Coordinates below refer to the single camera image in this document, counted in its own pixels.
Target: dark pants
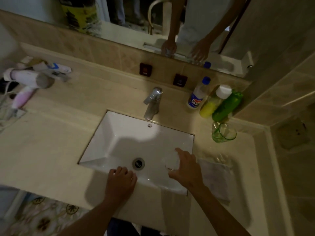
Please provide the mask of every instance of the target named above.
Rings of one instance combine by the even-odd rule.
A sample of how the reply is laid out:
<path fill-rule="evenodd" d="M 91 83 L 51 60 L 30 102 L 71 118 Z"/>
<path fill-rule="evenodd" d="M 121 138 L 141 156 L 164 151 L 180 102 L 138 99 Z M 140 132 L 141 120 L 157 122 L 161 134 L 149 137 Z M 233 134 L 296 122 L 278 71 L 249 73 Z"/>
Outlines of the dark pants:
<path fill-rule="evenodd" d="M 130 222 L 112 218 L 107 227 L 107 236 L 139 236 L 139 234 Z M 161 235 L 157 230 L 142 226 L 141 236 Z"/>

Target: green bottle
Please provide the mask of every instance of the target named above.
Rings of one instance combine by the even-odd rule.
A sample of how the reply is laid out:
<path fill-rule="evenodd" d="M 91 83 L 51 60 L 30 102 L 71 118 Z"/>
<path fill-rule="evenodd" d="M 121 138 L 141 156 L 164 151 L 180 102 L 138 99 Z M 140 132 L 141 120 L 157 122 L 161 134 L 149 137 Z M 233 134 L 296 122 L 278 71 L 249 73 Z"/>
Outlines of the green bottle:
<path fill-rule="evenodd" d="M 212 119 L 215 122 L 222 121 L 228 116 L 242 101 L 242 93 L 232 91 L 231 95 L 225 99 L 220 106 L 212 114 Z"/>

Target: faucet handle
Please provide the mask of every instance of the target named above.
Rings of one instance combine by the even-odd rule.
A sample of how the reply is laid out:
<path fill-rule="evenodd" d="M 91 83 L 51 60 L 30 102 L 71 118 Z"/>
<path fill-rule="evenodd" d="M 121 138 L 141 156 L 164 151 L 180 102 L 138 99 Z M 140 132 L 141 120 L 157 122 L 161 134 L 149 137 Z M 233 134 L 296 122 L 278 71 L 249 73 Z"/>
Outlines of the faucet handle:
<path fill-rule="evenodd" d="M 155 87 L 152 92 L 150 93 L 150 95 L 143 101 L 144 104 L 148 104 L 150 103 L 153 99 L 160 99 L 161 95 L 162 95 L 162 89 L 160 87 Z"/>

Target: person's left hand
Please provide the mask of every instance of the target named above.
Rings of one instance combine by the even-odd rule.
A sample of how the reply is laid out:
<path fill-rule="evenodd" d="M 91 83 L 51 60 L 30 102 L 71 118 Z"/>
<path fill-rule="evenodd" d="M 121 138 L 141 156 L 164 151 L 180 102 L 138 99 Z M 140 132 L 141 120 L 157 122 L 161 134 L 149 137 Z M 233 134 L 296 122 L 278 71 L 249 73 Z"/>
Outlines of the person's left hand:
<path fill-rule="evenodd" d="M 128 171 L 126 167 L 111 169 L 108 173 L 103 203 L 118 208 L 132 195 L 137 179 L 136 174 L 132 170 Z"/>
<path fill-rule="evenodd" d="M 191 50 L 191 56 L 195 61 L 202 62 L 208 58 L 212 41 L 208 38 L 201 39 Z"/>

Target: reflected faucet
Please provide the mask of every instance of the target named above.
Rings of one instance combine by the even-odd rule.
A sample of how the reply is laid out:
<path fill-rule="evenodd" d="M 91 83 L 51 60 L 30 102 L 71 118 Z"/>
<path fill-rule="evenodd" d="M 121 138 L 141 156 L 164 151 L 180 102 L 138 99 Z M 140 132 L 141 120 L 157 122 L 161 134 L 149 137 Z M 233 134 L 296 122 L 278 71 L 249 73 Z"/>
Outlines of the reflected faucet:
<path fill-rule="evenodd" d="M 153 116 L 158 113 L 162 93 L 163 92 L 160 87 L 155 87 L 152 90 L 152 93 L 143 101 L 144 104 L 149 104 L 146 113 L 144 114 L 145 120 L 151 121 Z"/>

